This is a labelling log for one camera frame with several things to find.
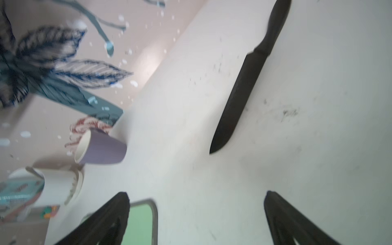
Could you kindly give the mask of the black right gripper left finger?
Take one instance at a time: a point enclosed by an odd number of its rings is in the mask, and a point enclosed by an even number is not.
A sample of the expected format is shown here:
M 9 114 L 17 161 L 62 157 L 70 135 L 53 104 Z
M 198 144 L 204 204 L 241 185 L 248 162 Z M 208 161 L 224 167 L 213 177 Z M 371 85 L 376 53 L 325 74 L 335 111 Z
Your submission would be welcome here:
M 125 192 L 120 192 L 57 244 L 120 245 L 127 228 L 129 211 L 129 197 Z

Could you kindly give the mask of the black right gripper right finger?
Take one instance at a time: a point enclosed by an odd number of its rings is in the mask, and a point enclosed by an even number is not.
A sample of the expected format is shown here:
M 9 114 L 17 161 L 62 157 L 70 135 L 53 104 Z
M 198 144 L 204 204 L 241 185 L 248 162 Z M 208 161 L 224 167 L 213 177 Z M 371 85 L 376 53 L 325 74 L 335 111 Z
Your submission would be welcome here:
M 268 191 L 264 210 L 274 245 L 338 245 L 277 192 Z

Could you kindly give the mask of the black kitchen knife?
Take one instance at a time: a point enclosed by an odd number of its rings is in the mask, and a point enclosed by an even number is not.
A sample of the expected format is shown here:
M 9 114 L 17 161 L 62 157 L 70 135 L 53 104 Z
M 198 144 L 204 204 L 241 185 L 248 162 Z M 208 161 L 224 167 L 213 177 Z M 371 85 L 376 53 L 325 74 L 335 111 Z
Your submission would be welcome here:
M 248 53 L 214 133 L 209 153 L 223 148 L 231 138 L 260 72 L 270 56 L 291 8 L 291 0 L 278 0 L 271 11 L 262 42 Z

